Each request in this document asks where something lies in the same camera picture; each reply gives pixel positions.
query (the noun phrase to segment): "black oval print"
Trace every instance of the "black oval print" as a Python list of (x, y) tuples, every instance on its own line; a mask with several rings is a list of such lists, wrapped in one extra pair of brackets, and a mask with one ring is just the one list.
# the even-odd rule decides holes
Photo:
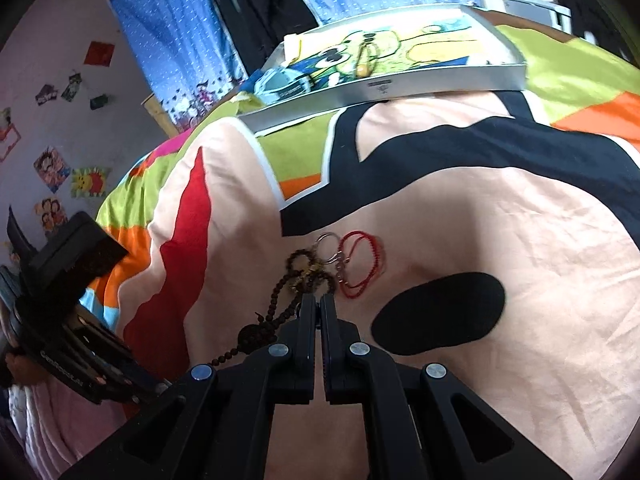
[(468, 343), (498, 323), (504, 301), (504, 287), (490, 274), (452, 274), (394, 297), (373, 320), (371, 335), (397, 355)]

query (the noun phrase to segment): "person's hand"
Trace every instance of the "person's hand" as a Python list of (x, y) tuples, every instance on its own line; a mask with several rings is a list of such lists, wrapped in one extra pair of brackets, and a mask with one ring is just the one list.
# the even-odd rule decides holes
[(35, 386), (49, 377), (49, 372), (25, 355), (7, 354), (5, 361), (18, 386)]

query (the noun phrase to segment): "cartoon eye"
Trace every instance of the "cartoon eye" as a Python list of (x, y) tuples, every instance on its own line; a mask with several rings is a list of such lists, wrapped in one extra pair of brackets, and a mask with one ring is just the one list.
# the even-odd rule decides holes
[(347, 46), (340, 44), (340, 45), (334, 45), (334, 46), (330, 46), (329, 48), (324, 49), (320, 54), (318, 54), (318, 56), (330, 56), (331, 54), (340, 54), (341, 52), (344, 52), (345, 50), (347, 50)]
[(349, 54), (329, 54), (316, 63), (316, 68), (329, 68), (347, 61), (350, 57)]

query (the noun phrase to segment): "colorful bedsheet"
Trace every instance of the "colorful bedsheet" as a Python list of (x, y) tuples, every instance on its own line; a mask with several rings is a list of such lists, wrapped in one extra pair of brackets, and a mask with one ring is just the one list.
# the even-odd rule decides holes
[[(385, 272), (338, 295), (338, 315), (399, 362), (447, 365), (573, 478), (599, 478), (640, 416), (640, 72), (499, 29), (527, 58), (525, 92), (357, 105), (259, 138), (235, 115), (260, 103), (239, 94), (134, 168), (97, 218), (130, 255), (94, 288), (139, 362), (172, 380), (213, 359), (291, 252), (363, 230)], [(356, 253), (350, 272), (369, 265)], [(499, 320), (434, 338), (430, 316), (460, 306), (426, 285), (466, 272), (504, 291)], [(460, 319), (494, 312), (483, 298)], [(278, 407), (266, 477), (364, 480), (360, 410), (316, 397)]]

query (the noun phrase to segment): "sticker on wall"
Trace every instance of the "sticker on wall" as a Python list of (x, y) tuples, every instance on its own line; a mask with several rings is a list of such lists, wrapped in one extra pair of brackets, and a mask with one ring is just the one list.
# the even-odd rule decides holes
[(0, 162), (4, 162), (20, 139), (20, 134), (13, 124), (4, 132), (0, 132)]
[(71, 174), (71, 168), (56, 148), (49, 146), (33, 163), (40, 178), (55, 193), (66, 178)]
[(0, 135), (7, 133), (11, 126), (11, 108), (0, 111)]
[(80, 168), (71, 176), (71, 196), (84, 198), (88, 196), (105, 196), (107, 194), (107, 177), (111, 168)]
[(98, 108), (102, 108), (108, 102), (109, 96), (107, 94), (98, 95), (98, 97), (94, 97), (89, 101), (89, 108), (91, 108), (91, 110), (97, 110)]
[(15, 252), (14, 246), (12, 246), (11, 242), (4, 242), (4, 247), (6, 248), (7, 253), (9, 254), (9, 262), (10, 267), (15, 272), (20, 271), (20, 256)]
[(79, 73), (75, 73), (69, 76), (69, 84), (62, 92), (62, 97), (65, 101), (73, 101), (74, 97), (80, 89), (80, 83), (82, 82), (82, 76)]
[(84, 64), (95, 66), (109, 66), (111, 64), (111, 57), (113, 56), (113, 51), (115, 48), (116, 46), (111, 43), (92, 41), (91, 45), (89, 45), (89, 50), (86, 51)]
[(52, 101), (58, 98), (58, 91), (53, 88), (53, 85), (46, 84), (38, 92), (36, 95), (36, 102), (38, 106), (42, 106), (47, 101)]
[(65, 210), (60, 205), (60, 200), (54, 196), (37, 203), (33, 209), (36, 215), (40, 217), (40, 223), (47, 240), (58, 232), (60, 226), (68, 221)]

